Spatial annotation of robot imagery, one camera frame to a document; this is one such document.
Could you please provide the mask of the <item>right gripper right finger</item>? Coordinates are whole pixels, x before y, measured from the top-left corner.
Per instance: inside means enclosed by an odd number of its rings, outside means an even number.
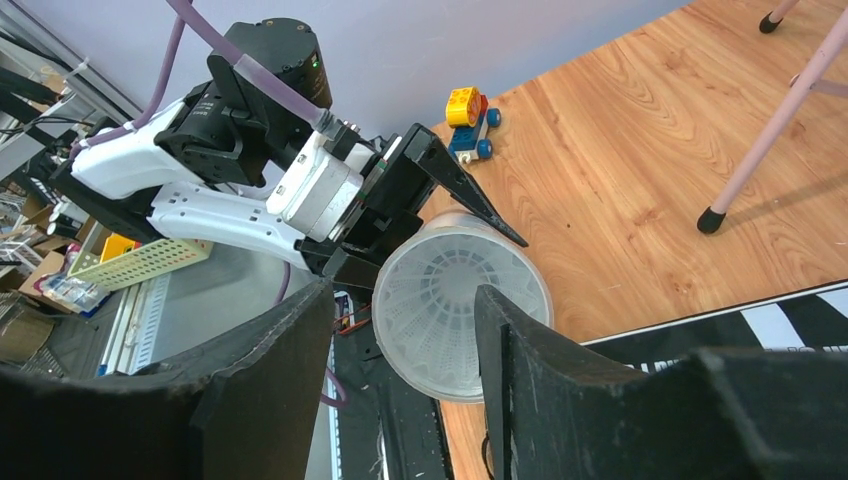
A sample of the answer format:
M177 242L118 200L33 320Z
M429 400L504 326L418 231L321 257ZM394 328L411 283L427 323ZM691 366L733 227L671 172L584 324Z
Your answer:
M847 351L707 347L645 373L475 296L493 479L843 479Z

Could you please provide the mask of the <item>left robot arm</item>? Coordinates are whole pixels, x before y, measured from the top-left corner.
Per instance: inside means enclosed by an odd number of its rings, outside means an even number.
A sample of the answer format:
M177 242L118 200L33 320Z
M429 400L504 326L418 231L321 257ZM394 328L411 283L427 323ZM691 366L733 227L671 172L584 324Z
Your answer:
M208 82L147 121L79 141L52 183L136 242L229 245L364 289L422 227L420 210L437 188L521 242L427 127L368 140L340 121L321 133L223 51L214 49L207 66Z

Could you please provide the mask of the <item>black sport racket bag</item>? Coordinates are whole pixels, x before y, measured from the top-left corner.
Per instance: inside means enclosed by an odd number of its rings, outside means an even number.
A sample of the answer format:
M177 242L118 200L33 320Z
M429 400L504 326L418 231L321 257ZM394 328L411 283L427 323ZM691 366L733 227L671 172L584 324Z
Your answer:
M699 348L847 351L847 282L835 282L644 327L583 344L645 373Z

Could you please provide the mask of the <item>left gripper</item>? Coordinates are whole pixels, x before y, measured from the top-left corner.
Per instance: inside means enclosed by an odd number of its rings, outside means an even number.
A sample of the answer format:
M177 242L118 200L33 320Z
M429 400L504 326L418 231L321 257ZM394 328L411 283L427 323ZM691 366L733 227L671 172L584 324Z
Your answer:
M509 240L522 248L528 246L443 141L420 123L385 141L368 159L361 176L361 189L327 238L295 242L308 272L343 285L372 289L389 256L423 224L418 212L435 184Z

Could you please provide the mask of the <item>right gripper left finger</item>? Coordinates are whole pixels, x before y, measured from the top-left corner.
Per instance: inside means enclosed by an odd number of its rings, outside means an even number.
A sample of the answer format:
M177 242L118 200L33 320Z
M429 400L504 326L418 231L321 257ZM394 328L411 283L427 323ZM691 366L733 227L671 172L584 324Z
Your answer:
M301 479L334 323L318 280L132 375L1 371L5 479Z

